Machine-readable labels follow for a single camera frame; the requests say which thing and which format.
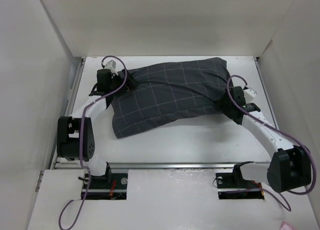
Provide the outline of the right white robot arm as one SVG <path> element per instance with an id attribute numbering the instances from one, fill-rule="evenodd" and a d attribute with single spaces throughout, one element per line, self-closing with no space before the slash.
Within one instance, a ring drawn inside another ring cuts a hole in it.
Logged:
<path id="1" fill-rule="evenodd" d="M 301 143 L 290 140 L 270 126 L 260 108 L 248 103 L 245 93 L 249 88 L 226 88 L 218 105 L 225 116 L 248 130 L 271 157 L 270 163 L 246 161 L 234 166 L 231 180 L 242 187 L 254 180 L 268 184 L 275 192 L 314 187 L 316 172 L 310 152 Z"/>

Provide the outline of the dark grey checked pillowcase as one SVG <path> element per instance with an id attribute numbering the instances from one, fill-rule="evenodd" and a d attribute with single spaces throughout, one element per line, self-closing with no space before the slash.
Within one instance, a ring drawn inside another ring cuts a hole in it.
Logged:
<path id="1" fill-rule="evenodd" d="M 179 119 L 219 114 L 230 73 L 215 57 L 167 62 L 128 71 L 138 86 L 114 97 L 116 138 L 140 134 Z"/>

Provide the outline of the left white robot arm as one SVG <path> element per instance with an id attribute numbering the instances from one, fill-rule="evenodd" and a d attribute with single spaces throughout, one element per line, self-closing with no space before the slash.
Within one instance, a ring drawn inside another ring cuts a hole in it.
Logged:
<path id="1" fill-rule="evenodd" d="M 126 68 L 120 72 L 112 67 L 100 69 L 96 79 L 87 101 L 70 116 L 59 118 L 56 152 L 68 161 L 78 160 L 99 187 L 107 188 L 112 183 L 112 173 L 110 165 L 95 153 L 93 122 L 115 97 L 133 90 L 138 82 Z"/>

